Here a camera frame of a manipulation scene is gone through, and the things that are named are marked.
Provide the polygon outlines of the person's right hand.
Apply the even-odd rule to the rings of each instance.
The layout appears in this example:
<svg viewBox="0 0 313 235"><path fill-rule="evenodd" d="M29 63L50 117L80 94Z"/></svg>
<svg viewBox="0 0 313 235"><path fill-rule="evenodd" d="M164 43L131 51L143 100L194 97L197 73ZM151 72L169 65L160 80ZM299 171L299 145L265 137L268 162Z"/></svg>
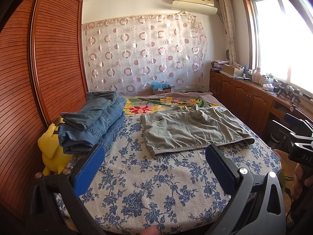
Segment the person's right hand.
<svg viewBox="0 0 313 235"><path fill-rule="evenodd" d="M290 161L288 154L274 149L273 152L281 161L282 174L285 178L285 187L290 190L293 200L297 200L304 187L312 187L312 176L305 179L304 170L299 163Z"/></svg>

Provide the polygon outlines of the person's left hand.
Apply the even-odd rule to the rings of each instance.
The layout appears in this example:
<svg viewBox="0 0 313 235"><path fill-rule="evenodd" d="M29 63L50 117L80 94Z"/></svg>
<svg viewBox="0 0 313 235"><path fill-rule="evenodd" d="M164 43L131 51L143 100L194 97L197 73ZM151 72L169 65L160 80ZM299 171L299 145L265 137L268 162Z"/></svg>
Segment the person's left hand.
<svg viewBox="0 0 313 235"><path fill-rule="evenodd" d="M156 226L151 226L143 230L140 235L159 235L160 232Z"/></svg>

